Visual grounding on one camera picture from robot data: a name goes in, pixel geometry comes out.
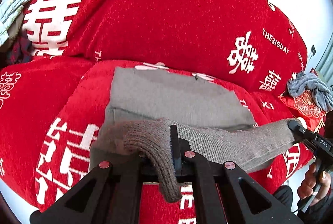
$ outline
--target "person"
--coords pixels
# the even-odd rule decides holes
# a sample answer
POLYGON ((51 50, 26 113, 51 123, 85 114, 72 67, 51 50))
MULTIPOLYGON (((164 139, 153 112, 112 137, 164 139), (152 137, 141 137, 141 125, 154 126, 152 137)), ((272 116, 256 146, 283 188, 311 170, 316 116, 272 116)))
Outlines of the person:
MULTIPOLYGON (((301 186, 297 189, 300 199, 305 199, 312 195, 312 188, 316 184, 316 178, 313 175, 316 170, 316 163, 310 165, 309 170, 305 174, 305 179, 301 186)), ((298 212, 298 217, 303 220, 304 224, 328 224, 333 220, 333 199, 330 198, 331 175, 322 172, 319 178, 322 186, 318 191, 315 199, 305 213, 298 212)), ((273 194, 282 204, 291 210, 293 202, 293 193, 289 186, 281 186, 273 194)))

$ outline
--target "screw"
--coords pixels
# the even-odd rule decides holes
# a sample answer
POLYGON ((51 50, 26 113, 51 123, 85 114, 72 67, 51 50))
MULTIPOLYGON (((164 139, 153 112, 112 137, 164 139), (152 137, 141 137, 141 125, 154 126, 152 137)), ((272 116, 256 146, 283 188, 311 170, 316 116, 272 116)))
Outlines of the screw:
POLYGON ((195 156, 195 152, 193 151, 187 151, 185 152, 185 156, 188 157, 188 158, 192 158, 195 156))
POLYGON ((226 167, 227 169, 234 169, 236 167, 236 165, 234 162, 228 161, 224 164, 224 167, 226 167))
POLYGON ((108 167, 110 167, 110 163, 108 161, 102 161, 100 164, 99 164, 99 167, 101 169, 107 169, 108 167))

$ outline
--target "gray cloth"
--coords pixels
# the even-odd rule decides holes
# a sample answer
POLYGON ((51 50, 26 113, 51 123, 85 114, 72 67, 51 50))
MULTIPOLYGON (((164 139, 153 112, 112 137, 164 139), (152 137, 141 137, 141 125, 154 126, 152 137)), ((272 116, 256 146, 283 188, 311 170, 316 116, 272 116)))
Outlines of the gray cloth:
POLYGON ((0 46, 0 52, 7 52, 9 48, 12 46, 14 40, 16 39, 17 35, 19 34, 22 22, 23 22, 23 11, 16 17, 14 22, 9 27, 8 39, 4 42, 2 46, 0 46))
MULTIPOLYGON (((228 132, 222 129, 194 128, 177 124, 180 138, 187 139, 191 149, 208 160, 223 163, 234 161, 245 171, 256 167, 288 150, 295 139, 288 128, 288 121, 281 120, 247 131, 228 132)), ((105 120, 98 140, 90 149, 91 167, 107 160, 110 153, 129 155, 142 151, 156 168, 160 191, 167 202, 181 198, 174 175, 170 149, 170 126, 168 119, 129 121, 108 124, 105 120)))
POLYGON ((314 103, 322 110, 333 110, 333 96, 327 85, 314 73, 300 72, 293 80, 288 80, 288 93, 291 97, 299 97, 305 89, 312 91, 314 103))
POLYGON ((116 68, 107 109, 113 121, 121 117, 169 118, 189 126, 230 131, 255 124, 234 92, 201 78, 165 70, 116 68))

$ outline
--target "black sleeve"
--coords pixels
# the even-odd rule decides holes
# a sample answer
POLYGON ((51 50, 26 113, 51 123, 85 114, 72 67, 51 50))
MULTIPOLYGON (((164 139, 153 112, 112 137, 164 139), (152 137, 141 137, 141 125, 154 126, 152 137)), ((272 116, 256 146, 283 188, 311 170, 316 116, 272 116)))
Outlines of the black sleeve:
POLYGON ((297 216, 303 220, 304 224, 321 224, 324 214, 330 206, 328 198, 329 196, 326 195, 326 197, 320 200, 318 203, 309 207, 305 213, 299 211, 297 216))

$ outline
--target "person's hand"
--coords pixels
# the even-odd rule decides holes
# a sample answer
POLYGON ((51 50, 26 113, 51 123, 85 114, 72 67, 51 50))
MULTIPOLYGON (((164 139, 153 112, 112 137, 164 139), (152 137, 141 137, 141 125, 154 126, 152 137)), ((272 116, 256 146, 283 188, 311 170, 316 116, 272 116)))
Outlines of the person's hand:
MULTIPOLYGON (((313 175, 315 171, 316 163, 313 163, 310 165, 309 170, 306 172, 305 179, 302 181, 301 186, 297 189, 298 196, 301 200, 311 196, 313 193, 312 188, 316 184, 316 177, 314 177, 313 175)), ((320 200, 322 200, 331 188, 331 176, 329 175, 329 173, 323 171, 322 174, 320 174, 319 180, 322 186, 310 206, 315 205, 320 200)))

